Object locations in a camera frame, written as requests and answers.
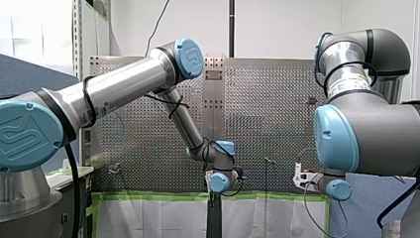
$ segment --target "blue joint cap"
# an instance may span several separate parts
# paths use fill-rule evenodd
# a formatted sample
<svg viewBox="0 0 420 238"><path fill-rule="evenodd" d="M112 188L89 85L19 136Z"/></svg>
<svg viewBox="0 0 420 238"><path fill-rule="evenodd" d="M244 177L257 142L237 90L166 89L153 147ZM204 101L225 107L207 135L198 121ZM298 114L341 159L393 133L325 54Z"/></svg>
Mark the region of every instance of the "blue joint cap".
<svg viewBox="0 0 420 238"><path fill-rule="evenodd" d="M229 189L231 182L222 173L215 173L209 179L210 190L214 193L223 193Z"/></svg>
<svg viewBox="0 0 420 238"><path fill-rule="evenodd" d="M352 186L345 180L334 179L328 183L326 193L331 199L345 201L352 196Z"/></svg>
<svg viewBox="0 0 420 238"><path fill-rule="evenodd" d="M346 116L333 105L315 111L315 146L319 162L334 170L355 172L359 167L359 145Z"/></svg>
<svg viewBox="0 0 420 238"><path fill-rule="evenodd" d="M222 147L229 155L235 156L235 143L230 141L216 141L217 145ZM216 150L219 152L226 154L220 147L216 146Z"/></svg>
<svg viewBox="0 0 420 238"><path fill-rule="evenodd" d="M182 75L187 79L198 77L204 68L200 47L191 39L175 41L175 60Z"/></svg>
<svg viewBox="0 0 420 238"><path fill-rule="evenodd" d="M0 101L0 115L0 170L33 169L60 148L62 126L46 107L26 101Z"/></svg>

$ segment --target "perforated metal panel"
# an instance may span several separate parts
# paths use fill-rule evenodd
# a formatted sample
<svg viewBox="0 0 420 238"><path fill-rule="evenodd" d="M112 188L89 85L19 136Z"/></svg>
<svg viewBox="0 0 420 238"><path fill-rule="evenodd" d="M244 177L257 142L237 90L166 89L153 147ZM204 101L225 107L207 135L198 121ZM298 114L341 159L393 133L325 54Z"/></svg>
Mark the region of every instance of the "perforated metal panel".
<svg viewBox="0 0 420 238"><path fill-rule="evenodd" d="M313 113L324 100L315 84L312 60L226 59L224 137L237 145L245 189L294 190L297 155L314 147ZM309 97L318 103L310 105ZM305 169L319 170L314 150L302 153Z"/></svg>
<svg viewBox="0 0 420 238"><path fill-rule="evenodd" d="M101 74L134 60L138 58L92 58L91 71ZM277 162L277 169L268 168L267 188L294 189L294 163L299 152L314 147L313 112L324 100L313 80L312 61L224 59L217 70L223 72L221 79L209 74L178 85L200 132L220 130L215 125L221 124L222 138L236 143L236 161L248 177L244 189L265 189L264 158ZM223 98L210 102L203 95ZM309 105L309 97L318 103ZM216 116L203 124L210 106ZM202 165L185 157L185 144L160 102L141 98L102 118L92 130L90 148L97 168L95 190L203 190ZM304 168L318 170L313 150L303 153L302 160ZM121 170L115 175L109 169L116 163Z"/></svg>
<svg viewBox="0 0 420 238"><path fill-rule="evenodd" d="M91 59L94 74L102 74L139 58ZM183 102L201 132L202 79L178 85ZM167 118L163 105L142 97L100 119L92 130L95 190L195 191L203 187L202 165L186 158L185 144ZM120 163L120 172L110 167Z"/></svg>

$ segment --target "robotic arm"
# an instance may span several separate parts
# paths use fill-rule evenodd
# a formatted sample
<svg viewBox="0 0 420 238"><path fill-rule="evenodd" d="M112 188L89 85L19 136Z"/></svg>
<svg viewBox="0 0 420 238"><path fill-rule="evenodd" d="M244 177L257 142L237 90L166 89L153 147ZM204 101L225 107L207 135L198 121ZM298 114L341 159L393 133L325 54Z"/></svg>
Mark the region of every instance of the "robotic arm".
<svg viewBox="0 0 420 238"><path fill-rule="evenodd" d="M328 98L315 112L316 150L324 169L315 178L296 164L296 185L310 182L310 190L346 200L352 189L345 173L416 176L420 111L417 105L393 105L411 65L404 42L386 30L324 34L315 56Z"/></svg>
<svg viewBox="0 0 420 238"><path fill-rule="evenodd" d="M213 163L216 173L209 178L209 188L216 194L226 191L242 176L242 170L234 168L234 145L203 140L186 108L178 103L176 85L202 70L199 47L190 39L180 39L151 50L148 58L62 90L43 88L1 100L0 225L3 218L17 220L33 214L29 211L43 210L42 204L58 202L60 194L50 191L41 165L75 140L79 129L151 91L165 102L175 102L165 107L173 114L188 155Z"/></svg>

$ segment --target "white wall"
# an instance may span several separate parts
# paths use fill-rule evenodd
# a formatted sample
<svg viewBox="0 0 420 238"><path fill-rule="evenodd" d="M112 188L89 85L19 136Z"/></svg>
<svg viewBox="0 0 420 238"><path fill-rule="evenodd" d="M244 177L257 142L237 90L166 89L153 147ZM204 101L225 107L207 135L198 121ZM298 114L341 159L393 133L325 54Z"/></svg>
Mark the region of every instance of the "white wall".
<svg viewBox="0 0 420 238"><path fill-rule="evenodd" d="M111 54L143 56L165 0L112 2ZM312 59L318 37L340 32L341 1L236 1L236 57ZM170 1L152 47L195 39L204 54L228 54L229 1Z"/></svg>
<svg viewBox="0 0 420 238"><path fill-rule="evenodd" d="M148 38L164 3L165 0L113 1L111 25L116 42L111 39L111 54L144 56ZM228 3L226 0L170 1L152 41L152 47L180 37L191 37L209 56L226 53Z"/></svg>
<svg viewBox="0 0 420 238"><path fill-rule="evenodd" d="M238 58L313 59L318 38L341 29L341 1L337 0L236 3Z"/></svg>
<svg viewBox="0 0 420 238"><path fill-rule="evenodd" d="M358 31L369 28L384 28L398 34L410 50L412 59L417 50L415 26L418 0L344 0L342 32ZM418 63L412 61L411 72L417 71ZM410 73L402 88L401 100L416 97L413 78Z"/></svg>

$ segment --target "black pole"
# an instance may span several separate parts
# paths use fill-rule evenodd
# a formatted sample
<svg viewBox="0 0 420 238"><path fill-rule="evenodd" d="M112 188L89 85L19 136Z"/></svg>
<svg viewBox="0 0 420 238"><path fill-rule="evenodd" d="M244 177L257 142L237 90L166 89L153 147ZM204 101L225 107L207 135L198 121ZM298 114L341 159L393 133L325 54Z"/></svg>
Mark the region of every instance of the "black pole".
<svg viewBox="0 0 420 238"><path fill-rule="evenodd" d="M229 58L235 57L235 0L229 0Z"/></svg>
<svg viewBox="0 0 420 238"><path fill-rule="evenodd" d="M206 238L222 238L222 197L213 195L207 202Z"/></svg>

